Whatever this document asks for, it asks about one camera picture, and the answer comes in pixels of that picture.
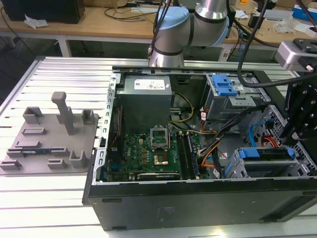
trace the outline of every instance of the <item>3d printed tray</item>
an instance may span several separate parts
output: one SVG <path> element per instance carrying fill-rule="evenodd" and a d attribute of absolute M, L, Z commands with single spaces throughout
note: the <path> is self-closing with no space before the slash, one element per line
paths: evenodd
<path fill-rule="evenodd" d="M 25 123 L 4 161 L 0 175 L 83 173 L 88 170 L 99 116 L 93 110 L 73 114 L 64 92 L 54 92 L 60 115 L 27 108 Z"/>

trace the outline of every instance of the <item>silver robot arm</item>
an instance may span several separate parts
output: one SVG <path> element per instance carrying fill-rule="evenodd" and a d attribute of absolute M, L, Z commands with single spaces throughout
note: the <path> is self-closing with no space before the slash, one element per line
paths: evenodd
<path fill-rule="evenodd" d="M 226 0 L 203 0 L 194 14 L 170 7 L 155 39 L 149 66 L 183 67 L 185 46 L 210 47 L 222 42 L 228 26 Z"/>

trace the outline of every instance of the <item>gray power supply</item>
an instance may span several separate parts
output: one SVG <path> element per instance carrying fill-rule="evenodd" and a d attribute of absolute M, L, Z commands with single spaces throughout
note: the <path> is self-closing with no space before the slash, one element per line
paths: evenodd
<path fill-rule="evenodd" d="M 168 76 L 127 76 L 124 88 L 118 88 L 117 95 L 127 133 L 145 133 L 156 126 L 167 126 L 172 99 Z"/>

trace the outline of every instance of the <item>floor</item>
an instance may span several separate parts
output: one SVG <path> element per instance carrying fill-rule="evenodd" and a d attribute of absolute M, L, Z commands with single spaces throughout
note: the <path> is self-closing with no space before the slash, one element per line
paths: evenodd
<path fill-rule="evenodd" d="M 55 40 L 22 39 L 37 56 L 61 56 Z M 0 104 L 5 100 L 10 91 L 22 77 L 32 63 L 34 57 L 17 38 L 14 49 L 4 46 L 0 38 Z M 115 43 L 115 42 L 82 42 L 71 41 L 70 47 L 74 57 L 102 57 L 146 59 L 148 44 Z M 220 48 L 192 47 L 185 51 L 185 60 L 217 61 Z M 238 61 L 236 50 L 229 61 Z M 270 63 L 271 51 L 249 50 L 245 62 Z"/>

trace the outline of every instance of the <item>aluminum extrusion table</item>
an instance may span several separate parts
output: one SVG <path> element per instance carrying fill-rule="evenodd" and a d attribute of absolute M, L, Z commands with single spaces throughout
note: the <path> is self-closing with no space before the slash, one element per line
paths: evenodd
<path fill-rule="evenodd" d="M 54 91 L 67 93 L 74 113 L 90 108 L 101 117 L 113 65 L 145 66 L 143 59 L 45 58 L 33 62 L 0 107 L 0 159 L 14 141 L 26 107 L 57 113 Z M 187 61 L 188 67 L 236 69 L 237 63 Z M 272 80 L 295 76 L 277 64 L 245 63 Z M 286 87 L 279 87 L 283 95 Z M 86 175 L 0 177 L 0 237 L 317 237 L 317 206 L 286 223 L 104 232 L 92 207 L 81 203 Z"/>

